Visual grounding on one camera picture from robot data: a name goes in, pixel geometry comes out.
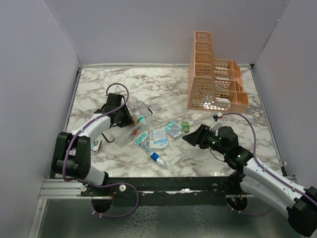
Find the clear first aid box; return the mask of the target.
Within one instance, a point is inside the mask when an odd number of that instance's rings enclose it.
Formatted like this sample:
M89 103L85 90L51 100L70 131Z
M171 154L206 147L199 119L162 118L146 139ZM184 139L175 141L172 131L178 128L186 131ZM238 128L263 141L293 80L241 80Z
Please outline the clear first aid box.
M149 128L153 115L151 109L135 96L130 96L126 106L132 116L132 124L122 128L114 127L110 131L118 146L125 146L129 142L135 141Z

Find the white blue wipes pack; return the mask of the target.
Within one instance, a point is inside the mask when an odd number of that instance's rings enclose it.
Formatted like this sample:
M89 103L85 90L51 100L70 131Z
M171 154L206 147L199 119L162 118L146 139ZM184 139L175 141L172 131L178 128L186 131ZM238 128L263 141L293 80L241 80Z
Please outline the white blue wipes pack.
M165 129L151 129L149 147L151 149L164 149L168 146Z

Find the brown orange-cap medicine bottle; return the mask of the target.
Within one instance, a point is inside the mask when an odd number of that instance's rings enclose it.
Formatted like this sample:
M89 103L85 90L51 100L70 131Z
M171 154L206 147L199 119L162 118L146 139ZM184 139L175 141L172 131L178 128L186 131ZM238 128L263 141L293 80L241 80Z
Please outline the brown orange-cap medicine bottle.
M135 125L138 124L138 121L135 117L132 118L132 123L131 123L131 126L134 127Z

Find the small blue-cap bottle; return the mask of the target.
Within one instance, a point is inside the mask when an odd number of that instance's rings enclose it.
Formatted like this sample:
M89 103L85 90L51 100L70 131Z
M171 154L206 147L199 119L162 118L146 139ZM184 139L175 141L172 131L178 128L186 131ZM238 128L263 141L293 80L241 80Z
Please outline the small blue-cap bottle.
M150 158L158 165L165 166L165 161L156 152L152 152Z

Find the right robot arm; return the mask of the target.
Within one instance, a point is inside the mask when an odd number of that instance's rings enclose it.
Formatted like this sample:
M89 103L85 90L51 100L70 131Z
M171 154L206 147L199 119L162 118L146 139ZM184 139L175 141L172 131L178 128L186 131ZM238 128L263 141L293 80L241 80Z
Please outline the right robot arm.
M279 211L300 235L311 237L317 229L317 189L305 188L278 174L255 154L239 145L238 135L229 126L217 131L207 125L187 135L183 140L201 149L211 149L224 156L225 163L239 177L227 182L228 190L244 191Z

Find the teal bandage packet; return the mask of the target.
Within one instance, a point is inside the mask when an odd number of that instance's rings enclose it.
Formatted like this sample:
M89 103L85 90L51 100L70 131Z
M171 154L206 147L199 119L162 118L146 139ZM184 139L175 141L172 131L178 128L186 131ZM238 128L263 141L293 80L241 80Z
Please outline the teal bandage packet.
M134 142L135 145L140 147L147 154L151 154L150 139L146 132L142 133Z

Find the silver teal-header packet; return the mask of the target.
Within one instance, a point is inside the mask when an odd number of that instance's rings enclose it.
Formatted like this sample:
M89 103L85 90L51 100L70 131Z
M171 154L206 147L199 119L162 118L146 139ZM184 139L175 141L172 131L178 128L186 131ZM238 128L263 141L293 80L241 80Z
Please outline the silver teal-header packet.
M166 131L166 134L170 136L173 140L176 140L185 134L182 128L179 125L177 125L174 121L169 122L164 127L164 129Z

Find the white green-label bottle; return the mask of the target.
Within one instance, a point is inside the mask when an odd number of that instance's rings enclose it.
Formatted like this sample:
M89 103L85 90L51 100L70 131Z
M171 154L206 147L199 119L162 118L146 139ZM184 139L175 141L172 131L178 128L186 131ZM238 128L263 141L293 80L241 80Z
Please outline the white green-label bottle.
M144 124L146 123L146 116L145 115L142 115L140 113L136 113L135 114L135 119L137 121L137 124Z

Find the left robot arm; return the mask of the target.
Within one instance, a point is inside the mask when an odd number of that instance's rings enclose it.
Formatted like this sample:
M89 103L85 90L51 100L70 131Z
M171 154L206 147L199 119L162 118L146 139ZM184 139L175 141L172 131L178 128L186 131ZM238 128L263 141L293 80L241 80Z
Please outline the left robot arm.
M53 153L52 172L62 175L67 181L76 179L92 184L92 190L97 195L107 194L108 173L91 165L91 146L108 129L132 123L126 101L123 95L109 93L106 103L84 125L72 132L59 133Z

